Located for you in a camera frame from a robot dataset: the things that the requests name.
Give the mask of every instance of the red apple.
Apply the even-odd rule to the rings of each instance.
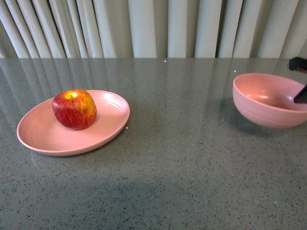
[[[61,92],[53,99],[52,109],[62,125],[74,130],[89,127],[97,116],[93,98],[82,89]]]

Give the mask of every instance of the speckled countertop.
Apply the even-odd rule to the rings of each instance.
[[[307,124],[255,125],[235,76],[307,82],[285,59],[0,59],[0,229],[307,229]],[[124,97],[127,128],[53,157],[16,136],[37,104],[71,88]]]

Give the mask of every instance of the pink plate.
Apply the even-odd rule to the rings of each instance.
[[[94,123],[83,130],[61,125],[52,111],[53,98],[30,110],[19,122],[17,137],[26,147],[43,154],[69,156],[108,143],[124,128],[130,107],[125,99],[106,91],[88,90],[97,107]]]

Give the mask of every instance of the curtain fold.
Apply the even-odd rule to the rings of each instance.
[[[0,58],[307,58],[307,0],[0,0]]]

